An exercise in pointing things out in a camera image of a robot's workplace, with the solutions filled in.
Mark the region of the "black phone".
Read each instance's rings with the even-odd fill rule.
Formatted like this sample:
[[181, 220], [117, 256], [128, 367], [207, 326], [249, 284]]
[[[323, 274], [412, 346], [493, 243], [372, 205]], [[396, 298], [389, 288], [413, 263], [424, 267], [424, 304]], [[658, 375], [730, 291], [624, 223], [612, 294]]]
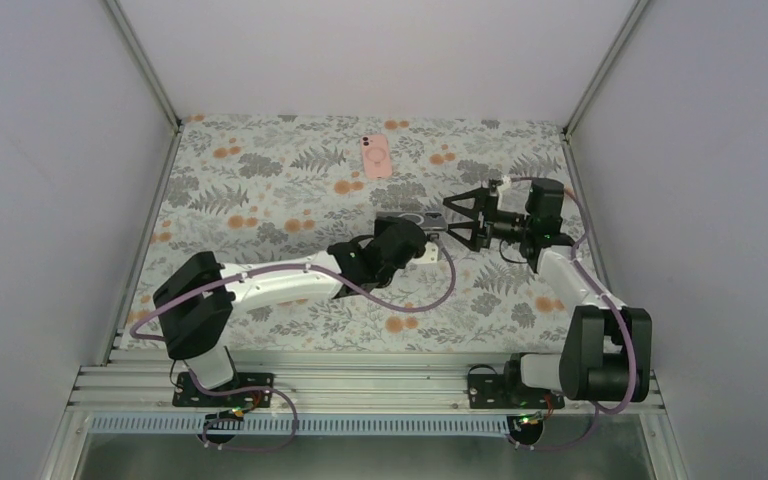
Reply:
[[378, 235], [386, 230], [396, 219], [412, 222], [425, 232], [446, 232], [448, 230], [448, 223], [439, 211], [394, 211], [376, 213], [374, 234]]

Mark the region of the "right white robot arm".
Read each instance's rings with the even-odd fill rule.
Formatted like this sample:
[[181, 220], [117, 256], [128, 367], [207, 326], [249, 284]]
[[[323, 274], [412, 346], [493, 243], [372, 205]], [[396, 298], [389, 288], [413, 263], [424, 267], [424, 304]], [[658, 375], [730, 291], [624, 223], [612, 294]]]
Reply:
[[649, 394], [652, 319], [642, 308], [626, 305], [578, 257], [582, 245], [562, 230], [564, 185], [549, 178], [529, 178], [522, 213], [500, 207], [502, 193], [513, 184], [504, 177], [444, 199], [464, 221], [449, 234], [478, 252], [493, 241], [517, 245], [523, 263], [541, 277], [570, 311], [570, 324], [558, 354], [523, 353], [514, 372], [501, 384], [504, 399], [525, 407], [540, 389], [572, 400], [597, 403], [614, 414]]

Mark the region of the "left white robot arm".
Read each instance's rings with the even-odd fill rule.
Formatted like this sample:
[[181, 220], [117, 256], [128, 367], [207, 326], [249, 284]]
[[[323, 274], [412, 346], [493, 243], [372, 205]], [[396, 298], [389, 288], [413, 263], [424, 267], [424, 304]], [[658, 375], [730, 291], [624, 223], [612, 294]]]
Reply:
[[209, 402], [226, 404], [236, 396], [239, 382], [221, 344], [234, 309], [369, 294], [423, 256], [427, 243], [417, 224], [384, 217], [371, 236], [289, 261], [229, 264], [210, 251], [199, 252], [153, 295], [167, 355], [195, 371], [198, 390]]

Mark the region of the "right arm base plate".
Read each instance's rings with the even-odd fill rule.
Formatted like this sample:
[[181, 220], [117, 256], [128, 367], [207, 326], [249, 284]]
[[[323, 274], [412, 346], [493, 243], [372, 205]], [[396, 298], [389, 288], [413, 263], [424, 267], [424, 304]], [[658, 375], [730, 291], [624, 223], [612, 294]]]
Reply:
[[501, 371], [487, 364], [478, 364], [467, 371], [467, 396], [471, 409], [562, 409], [562, 395], [526, 386], [516, 362]]

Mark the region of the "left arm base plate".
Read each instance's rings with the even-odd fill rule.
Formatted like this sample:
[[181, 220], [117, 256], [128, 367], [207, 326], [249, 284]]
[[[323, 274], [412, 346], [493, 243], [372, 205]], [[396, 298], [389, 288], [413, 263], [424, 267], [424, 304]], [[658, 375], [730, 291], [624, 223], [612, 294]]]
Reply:
[[179, 408], [249, 409], [269, 407], [271, 394], [253, 387], [268, 389], [274, 384], [272, 373], [238, 372], [233, 380], [212, 389], [216, 395], [201, 392], [189, 373], [182, 372], [175, 381], [171, 403]]

